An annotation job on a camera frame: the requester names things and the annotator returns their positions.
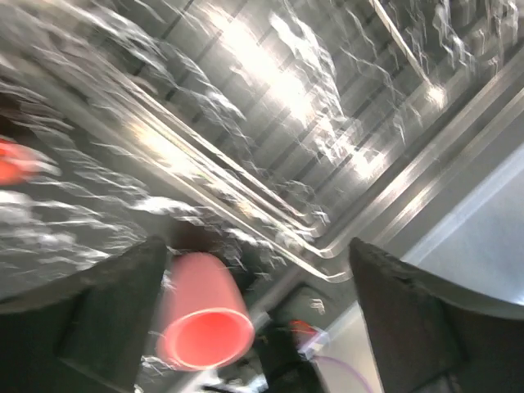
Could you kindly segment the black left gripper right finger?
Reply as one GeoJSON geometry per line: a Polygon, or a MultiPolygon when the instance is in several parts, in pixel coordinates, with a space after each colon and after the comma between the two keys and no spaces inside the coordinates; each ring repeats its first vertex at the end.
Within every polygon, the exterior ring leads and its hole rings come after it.
{"type": "Polygon", "coordinates": [[[386,392],[521,392],[523,308],[354,238],[349,263],[386,392]]]}

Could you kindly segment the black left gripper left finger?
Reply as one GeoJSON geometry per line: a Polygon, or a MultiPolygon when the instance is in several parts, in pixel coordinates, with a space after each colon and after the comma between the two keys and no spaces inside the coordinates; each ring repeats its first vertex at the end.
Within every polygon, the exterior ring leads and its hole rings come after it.
{"type": "Polygon", "coordinates": [[[132,392],[167,262],[149,237],[1,301],[3,392],[132,392]]]}

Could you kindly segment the pink plastic cup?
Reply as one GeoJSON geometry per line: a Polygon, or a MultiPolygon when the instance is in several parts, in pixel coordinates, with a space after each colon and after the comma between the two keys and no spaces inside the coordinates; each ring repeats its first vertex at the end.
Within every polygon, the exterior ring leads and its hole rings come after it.
{"type": "Polygon", "coordinates": [[[229,365],[253,344],[255,327],[232,274],[217,257],[190,253],[171,270],[158,356],[183,371],[229,365]]]}

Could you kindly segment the orange mug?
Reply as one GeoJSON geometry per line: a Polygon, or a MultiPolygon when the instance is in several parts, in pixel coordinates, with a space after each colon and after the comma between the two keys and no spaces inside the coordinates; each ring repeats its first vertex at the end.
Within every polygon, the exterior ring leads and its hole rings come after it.
{"type": "Polygon", "coordinates": [[[23,183],[40,172],[59,174],[56,162],[40,151],[1,138],[1,185],[23,183]]]}

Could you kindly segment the steel wire dish rack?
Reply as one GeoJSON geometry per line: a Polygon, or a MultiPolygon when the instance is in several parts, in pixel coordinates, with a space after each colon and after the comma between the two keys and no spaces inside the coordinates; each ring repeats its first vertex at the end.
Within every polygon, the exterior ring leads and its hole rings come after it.
{"type": "Polygon", "coordinates": [[[244,231],[340,277],[352,237],[393,238],[479,130],[473,97],[519,86],[520,1],[48,1],[135,98],[151,151],[244,231]]]}

